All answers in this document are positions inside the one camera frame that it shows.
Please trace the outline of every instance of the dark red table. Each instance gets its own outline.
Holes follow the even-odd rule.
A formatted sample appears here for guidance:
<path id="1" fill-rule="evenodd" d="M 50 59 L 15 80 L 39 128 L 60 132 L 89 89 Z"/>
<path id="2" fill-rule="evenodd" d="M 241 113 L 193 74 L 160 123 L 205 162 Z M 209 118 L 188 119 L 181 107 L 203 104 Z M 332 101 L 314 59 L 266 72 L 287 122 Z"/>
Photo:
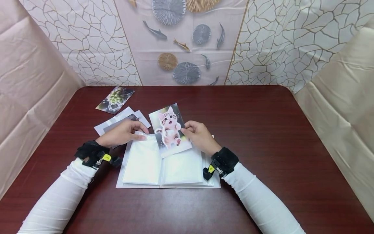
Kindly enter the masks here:
<path id="1" fill-rule="evenodd" d="M 97 138 L 111 114 L 96 110 L 113 87 L 78 90 L 0 201 L 0 234 L 16 233 L 33 205 Z M 374 233 L 374 224 L 291 93 L 280 86 L 135 87 L 125 104 L 148 113 L 178 103 L 185 121 L 206 124 L 291 210 L 306 233 Z M 116 149 L 123 155 L 124 146 Z M 116 189 L 119 169 L 97 173 L 65 232 L 260 233 L 235 192 L 221 189 Z"/>

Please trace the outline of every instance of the black wristband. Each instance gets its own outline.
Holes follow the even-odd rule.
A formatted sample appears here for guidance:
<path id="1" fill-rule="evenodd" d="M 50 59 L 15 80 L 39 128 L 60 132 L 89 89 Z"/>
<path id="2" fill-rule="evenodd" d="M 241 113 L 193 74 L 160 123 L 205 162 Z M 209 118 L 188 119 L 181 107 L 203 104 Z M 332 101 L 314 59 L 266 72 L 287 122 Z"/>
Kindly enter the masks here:
<path id="1" fill-rule="evenodd" d="M 209 165 L 209 168 L 203 169 L 203 176 L 206 180 L 209 180 L 213 176 L 214 171 L 218 171 L 220 177 L 230 174 L 239 162 L 237 156 L 226 147 L 215 153 L 211 159 L 212 163 Z"/>
<path id="2" fill-rule="evenodd" d="M 96 167 L 96 163 L 103 158 L 105 154 L 109 154 L 109 148 L 99 145 L 96 141 L 90 140 L 77 149 L 75 157 L 82 160 L 88 157 L 88 161 L 82 162 L 87 167 Z"/>

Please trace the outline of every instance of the beige fabric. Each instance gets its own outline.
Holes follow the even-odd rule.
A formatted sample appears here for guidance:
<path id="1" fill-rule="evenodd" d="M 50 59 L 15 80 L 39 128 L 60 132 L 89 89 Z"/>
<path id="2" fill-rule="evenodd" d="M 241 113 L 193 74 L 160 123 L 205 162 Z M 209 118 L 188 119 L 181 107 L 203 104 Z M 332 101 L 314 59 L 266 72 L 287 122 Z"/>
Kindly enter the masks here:
<path id="1" fill-rule="evenodd" d="M 302 110 L 372 220 L 373 42 L 374 18 L 296 94 Z"/>
<path id="2" fill-rule="evenodd" d="M 17 0 L 0 8 L 0 199 L 83 82 Z"/>

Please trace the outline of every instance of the yellow label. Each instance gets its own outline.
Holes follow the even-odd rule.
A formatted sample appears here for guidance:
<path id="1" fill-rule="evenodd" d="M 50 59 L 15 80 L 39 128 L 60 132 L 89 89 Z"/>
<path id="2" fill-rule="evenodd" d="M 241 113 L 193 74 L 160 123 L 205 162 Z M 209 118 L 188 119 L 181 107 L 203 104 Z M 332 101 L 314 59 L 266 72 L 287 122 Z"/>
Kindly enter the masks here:
<path id="1" fill-rule="evenodd" d="M 102 159 L 109 162 L 112 159 L 112 157 L 109 154 L 105 154 Z"/>
<path id="2" fill-rule="evenodd" d="M 214 167 L 212 165 L 209 165 L 208 172 L 209 173 L 214 172 Z"/>

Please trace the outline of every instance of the photo studio booth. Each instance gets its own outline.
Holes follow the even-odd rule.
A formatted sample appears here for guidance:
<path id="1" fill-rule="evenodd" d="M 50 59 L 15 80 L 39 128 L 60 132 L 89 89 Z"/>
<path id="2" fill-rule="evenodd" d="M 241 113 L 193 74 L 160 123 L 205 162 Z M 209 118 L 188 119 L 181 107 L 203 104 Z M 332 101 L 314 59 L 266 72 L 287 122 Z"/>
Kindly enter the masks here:
<path id="1" fill-rule="evenodd" d="M 281 85 L 374 220 L 373 1 L 163 2 L 2 3 L 0 199 L 81 87 Z"/>

